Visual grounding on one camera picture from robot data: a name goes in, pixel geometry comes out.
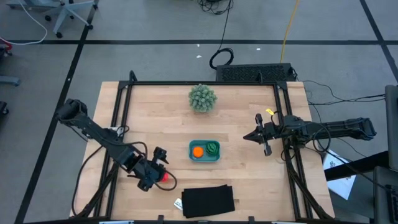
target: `white cable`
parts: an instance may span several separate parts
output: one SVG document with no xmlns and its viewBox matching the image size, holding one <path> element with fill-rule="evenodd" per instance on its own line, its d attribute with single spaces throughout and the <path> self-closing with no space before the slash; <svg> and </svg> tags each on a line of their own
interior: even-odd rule
<svg viewBox="0 0 398 224">
<path fill-rule="evenodd" d="M 31 19 L 33 19 L 33 21 L 35 21 L 38 25 L 40 25 L 41 27 L 43 27 L 43 29 L 45 30 L 44 37 L 43 37 L 41 40 L 39 40 L 39 41 L 28 42 L 28 43 L 13 43 L 13 42 L 4 40 L 1 36 L 0 36 L 0 40 L 4 41 L 5 43 L 13 44 L 13 45 L 29 45 L 29 44 L 39 44 L 39 43 L 43 42 L 43 40 L 44 40 L 44 39 L 46 38 L 46 36 L 47 36 L 47 29 L 46 29 L 42 24 L 40 24 L 39 22 L 37 22 L 37 20 L 35 20 L 35 19 L 26 11 L 24 5 L 23 5 L 20 1 L 18 1 L 18 2 L 19 2 L 19 4 L 22 6 L 22 8 L 23 8 L 24 11 L 26 12 L 26 14 L 27 14 Z"/>
</svg>

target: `yellow tag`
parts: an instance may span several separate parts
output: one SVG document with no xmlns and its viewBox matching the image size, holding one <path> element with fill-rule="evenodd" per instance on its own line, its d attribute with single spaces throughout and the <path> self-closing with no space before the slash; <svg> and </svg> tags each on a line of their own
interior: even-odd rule
<svg viewBox="0 0 398 224">
<path fill-rule="evenodd" d="M 274 115 L 274 112 L 271 109 L 266 109 L 266 112 L 268 112 L 271 115 Z"/>
</svg>

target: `green vegetable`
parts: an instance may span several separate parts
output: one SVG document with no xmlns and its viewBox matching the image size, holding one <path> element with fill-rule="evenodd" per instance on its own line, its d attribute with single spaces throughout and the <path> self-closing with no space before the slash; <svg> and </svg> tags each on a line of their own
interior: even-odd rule
<svg viewBox="0 0 398 224">
<path fill-rule="evenodd" d="M 195 85 L 189 92 L 189 105 L 196 112 L 208 112 L 213 109 L 217 96 L 207 85 Z"/>
<path fill-rule="evenodd" d="M 218 154 L 218 146 L 214 142 L 209 142 L 206 145 L 206 152 L 211 156 L 216 156 Z"/>
</svg>

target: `yellow cable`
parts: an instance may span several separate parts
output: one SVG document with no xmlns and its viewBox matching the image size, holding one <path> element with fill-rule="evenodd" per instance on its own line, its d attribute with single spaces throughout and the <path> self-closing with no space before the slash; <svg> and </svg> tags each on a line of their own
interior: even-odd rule
<svg viewBox="0 0 398 224">
<path fill-rule="evenodd" d="M 285 33 L 284 43 L 282 44 L 282 53 L 281 53 L 281 55 L 280 55 L 280 61 L 279 61 L 279 63 L 282 63 L 282 61 L 283 61 L 283 59 L 284 59 L 284 54 L 285 54 L 285 43 L 286 43 L 287 34 L 289 34 L 290 25 L 292 25 L 292 21 L 293 21 L 293 18 L 294 18 L 294 14 L 296 13 L 296 9 L 297 9 L 297 6 L 298 6 L 299 2 L 300 2 L 300 0 L 296 0 L 296 5 L 294 6 L 293 13 L 292 13 L 292 15 L 291 15 L 291 17 L 290 17 L 289 24 L 287 25 L 287 28 L 286 28 L 286 33 Z"/>
</svg>

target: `black metal frame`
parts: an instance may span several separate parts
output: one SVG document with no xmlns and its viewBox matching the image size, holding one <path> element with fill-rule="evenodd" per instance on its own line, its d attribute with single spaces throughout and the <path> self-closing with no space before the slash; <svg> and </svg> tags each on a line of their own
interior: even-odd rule
<svg viewBox="0 0 398 224">
<path fill-rule="evenodd" d="M 282 104 L 280 102 L 280 95 L 279 95 L 279 89 L 282 89 L 282 93 L 284 95 L 284 101 L 285 101 L 285 107 L 287 114 L 292 114 L 292 107 L 290 105 L 290 98 L 289 98 L 289 93 L 287 89 L 287 84 L 286 82 L 263 82 L 260 80 L 259 82 L 195 82 L 195 81 L 165 81 L 165 82 L 157 82 L 157 81 L 137 81 L 137 78 L 135 74 L 131 71 L 130 72 L 130 79 L 128 81 L 120 81 L 118 85 L 118 92 L 116 94 L 116 101 L 114 104 L 114 109 L 113 109 L 113 115 L 112 115 L 112 121 L 111 125 L 112 126 L 117 126 L 117 117 L 119 114 L 119 109 L 120 109 L 120 104 L 121 104 L 121 97 L 123 94 L 123 90 L 126 89 L 126 98 L 124 101 L 124 108 L 123 108 L 123 114 L 122 114 L 122 120 L 121 120 L 121 126 L 126 125 L 127 122 L 127 114 L 129 110 L 129 103 L 131 99 L 131 93 L 132 93 L 132 88 L 135 85 L 197 85 L 197 84 L 206 84 L 206 85 L 255 85 L 255 86 L 272 86 L 274 89 L 274 97 L 275 97 L 275 103 L 276 103 L 276 108 L 277 111 L 280 111 L 278 113 L 278 119 L 279 123 L 283 124 L 283 114 L 282 114 Z M 282 144 L 284 149 L 286 149 L 285 145 L 285 139 L 282 139 Z M 285 150 L 285 158 L 287 162 L 291 164 L 290 158 L 290 153 L 289 150 Z M 296 158 L 296 164 L 297 164 L 297 170 L 298 170 L 298 175 L 300 177 L 300 180 L 305 183 L 305 174 L 304 174 L 304 169 L 303 169 L 303 164 L 302 164 L 302 159 L 300 155 L 300 150 L 297 147 L 294 147 L 294 153 L 295 153 L 295 158 Z M 101 171 L 101 180 L 100 180 L 100 185 L 103 183 L 104 178 L 106 177 L 109 169 L 109 162 L 110 162 L 110 157 L 109 154 L 106 153 L 104 157 L 104 163 Z M 116 191 L 116 182 L 117 182 L 118 176 L 115 175 L 114 179 L 111 182 L 110 188 L 109 188 L 109 196 L 108 196 L 108 201 L 106 205 L 106 213 L 105 216 L 101 217 L 100 216 L 100 210 L 102 206 L 102 197 L 99 200 L 99 202 L 96 204 L 96 207 L 94 209 L 93 217 L 91 218 L 73 218 L 73 219 L 66 219 L 66 220 L 54 220 L 54 221 L 47 221 L 47 222 L 36 222 L 36 224 L 42 223 L 42 224 L 63 224 L 63 223 L 99 223 L 99 222 L 105 222 L 105 221 L 111 221 L 111 215 L 112 215 L 112 209 L 113 209 L 113 201 L 114 201 L 114 195 Z M 312 215 L 312 208 L 308 202 L 308 200 L 304 197 L 304 204 L 305 204 L 305 211 L 306 211 L 306 218 L 302 218 L 300 214 L 300 205 L 299 205 L 299 199 L 297 197 L 297 191 L 296 191 L 296 183 L 294 182 L 293 178 L 289 176 L 289 185 L 290 185 L 290 193 L 292 196 L 292 207 L 294 211 L 294 216 L 295 216 L 295 221 L 296 222 L 305 222 L 305 223 L 350 223 L 350 222 L 339 222 L 336 220 L 319 220 L 319 219 L 313 219 Z M 169 224 L 191 224 L 191 223 L 209 223 L 211 222 L 212 224 L 217 224 L 217 223 L 234 223 L 234 224 L 240 224 L 240 223 L 272 223 L 272 222 L 257 222 L 254 220 L 254 217 L 248 217 L 248 221 L 228 221 L 228 222 L 214 222 L 214 221 L 164 221 L 164 216 L 159 215 L 158 220 L 135 220 L 135 224 L 140 224 L 140 223 L 169 223 Z"/>
</svg>

